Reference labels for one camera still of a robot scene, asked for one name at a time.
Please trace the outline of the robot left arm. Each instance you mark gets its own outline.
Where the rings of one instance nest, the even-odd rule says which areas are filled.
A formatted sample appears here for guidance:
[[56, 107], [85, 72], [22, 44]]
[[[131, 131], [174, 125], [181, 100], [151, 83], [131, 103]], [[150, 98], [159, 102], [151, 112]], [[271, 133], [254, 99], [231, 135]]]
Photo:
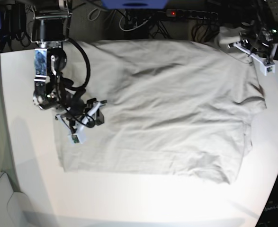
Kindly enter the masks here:
[[273, 71], [278, 47], [278, 0], [240, 0], [236, 22], [240, 40], [228, 44], [258, 60], [265, 71]]

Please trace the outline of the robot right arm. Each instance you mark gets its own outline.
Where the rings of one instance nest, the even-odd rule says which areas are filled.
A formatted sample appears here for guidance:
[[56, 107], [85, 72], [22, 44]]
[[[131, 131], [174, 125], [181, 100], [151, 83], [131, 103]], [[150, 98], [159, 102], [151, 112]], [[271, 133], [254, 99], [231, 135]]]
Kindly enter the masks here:
[[[90, 80], [90, 61], [83, 48], [69, 37], [72, 18], [71, 0], [40, 0], [33, 6], [34, 22], [31, 42], [35, 48], [35, 89], [33, 102], [41, 110], [55, 111], [60, 120], [74, 136], [83, 128], [93, 128], [104, 123], [100, 108], [107, 101], [92, 98], [83, 101]], [[70, 42], [82, 55], [86, 77], [82, 85], [75, 86], [71, 79], [63, 76], [67, 55], [63, 43]]]

